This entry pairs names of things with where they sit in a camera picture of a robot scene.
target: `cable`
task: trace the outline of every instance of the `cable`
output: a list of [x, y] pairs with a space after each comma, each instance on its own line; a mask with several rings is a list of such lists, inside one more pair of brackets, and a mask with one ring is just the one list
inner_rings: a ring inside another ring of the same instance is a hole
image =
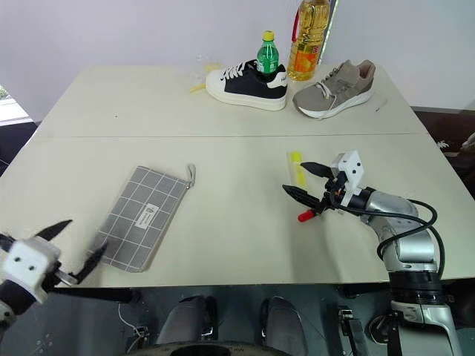
[[131, 343], [131, 345], [128, 347], [127, 351], [125, 352], [126, 354], [128, 354], [132, 349], [133, 347], [139, 342], [139, 340], [141, 339], [142, 337], [138, 337], [137, 339], [134, 340], [133, 343]]
[[140, 334], [139, 329], [137, 329], [137, 327], [136, 327], [135, 325], [132, 325], [132, 324], [128, 323], [127, 321], [125, 321], [124, 318], [122, 317], [122, 315], [120, 314], [120, 303], [119, 303], [119, 308], [117, 309], [117, 311], [119, 312], [119, 319], [120, 319], [126, 326], [130, 326], [130, 327], [134, 330], [134, 332], [137, 334], [137, 336], [138, 336], [139, 338], [141, 338], [142, 335]]
[[430, 212], [432, 213], [432, 217], [430, 218], [429, 221], [425, 221], [423, 219], [420, 219], [418, 217], [413, 217], [412, 215], [407, 215], [407, 214], [399, 214], [399, 213], [390, 213], [390, 212], [383, 212], [383, 211], [369, 211], [369, 210], [364, 210], [364, 209], [358, 209], [358, 208], [349, 208], [347, 206], [342, 206], [340, 203], [336, 202], [335, 200], [335, 194], [336, 194], [336, 188], [332, 188], [330, 190], [330, 204], [337, 209], [341, 209], [343, 211], [347, 211], [349, 213], [354, 213], [354, 214], [361, 214], [361, 215], [370, 215], [370, 216], [377, 216], [377, 217], [395, 217], [399, 219], [406, 219], [406, 220], [412, 220], [417, 223], [420, 223], [421, 225], [418, 228], [413, 228], [412, 230], [394, 235], [384, 241], [381, 241], [378, 245], [378, 248], [376, 250], [379, 258], [382, 260], [383, 259], [383, 250], [384, 248], [389, 245], [390, 243], [399, 240], [403, 237], [416, 234], [420, 231], [424, 231], [426, 229], [429, 229], [432, 234], [434, 235], [437, 245], [439, 246], [439, 270], [437, 271], [437, 274], [439, 275], [439, 278], [442, 278], [442, 273], [444, 272], [444, 267], [445, 267], [445, 248], [444, 248], [444, 243], [442, 241], [442, 238], [439, 235], [439, 232], [433, 227], [433, 224], [437, 220], [437, 211], [434, 209], [432, 206], [428, 205], [425, 202], [420, 202], [418, 200], [409, 200], [413, 204], [417, 204], [420, 206], [424, 206], [425, 208], [429, 209]]

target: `bottle cap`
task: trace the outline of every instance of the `bottle cap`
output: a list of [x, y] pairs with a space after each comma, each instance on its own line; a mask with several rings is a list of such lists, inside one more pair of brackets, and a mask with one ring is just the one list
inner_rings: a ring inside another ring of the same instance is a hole
[[274, 41], [274, 33], [272, 31], [264, 31], [262, 39], [264, 41]]

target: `zipper pull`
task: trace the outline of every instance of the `zipper pull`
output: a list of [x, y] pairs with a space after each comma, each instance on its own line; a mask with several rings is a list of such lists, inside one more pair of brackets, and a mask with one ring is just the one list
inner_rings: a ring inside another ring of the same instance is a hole
[[190, 189], [194, 186], [194, 181], [196, 180], [196, 167], [194, 164], [190, 163], [186, 165], [186, 173], [188, 174], [188, 185], [186, 189]]

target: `shoelace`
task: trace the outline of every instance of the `shoelace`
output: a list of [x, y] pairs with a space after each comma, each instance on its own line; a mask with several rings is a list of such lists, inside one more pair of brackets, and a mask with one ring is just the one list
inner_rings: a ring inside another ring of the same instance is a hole
[[235, 65], [234, 67], [229, 67], [224, 70], [221, 79], [233, 79], [238, 76], [243, 76], [243, 69], [246, 65], [245, 62], [240, 63], [239, 65]]
[[331, 96], [333, 96], [332, 104], [330, 105], [330, 107], [328, 109], [325, 110], [324, 115], [320, 119], [317, 119], [319, 121], [321, 121], [323, 119], [326, 119], [325, 115], [327, 115], [328, 111], [333, 109], [333, 105], [336, 102], [336, 94], [338, 94], [341, 91], [346, 90], [348, 88], [346, 85], [344, 85], [341, 89], [337, 90], [336, 94], [333, 94], [332, 91], [324, 84], [326, 80], [328, 80], [329, 78], [331, 78], [332, 76], [337, 74], [339, 71], [340, 71], [340, 68], [333, 68], [333, 70], [325, 77], [324, 80], [322, 80], [321, 82], [316, 82], [315, 83], [315, 86], [317, 88], [320, 88], [320, 90], [323, 93], [325, 99], [329, 99]]

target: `red cap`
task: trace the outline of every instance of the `red cap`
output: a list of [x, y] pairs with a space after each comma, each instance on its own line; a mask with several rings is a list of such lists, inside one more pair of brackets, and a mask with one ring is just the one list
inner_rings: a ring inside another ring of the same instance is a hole
[[307, 221], [307, 220], [310, 220], [312, 218], [314, 218], [317, 214], [312, 210], [307, 210], [305, 211], [304, 213], [300, 214], [298, 216], [298, 221], [300, 221], [301, 223]]

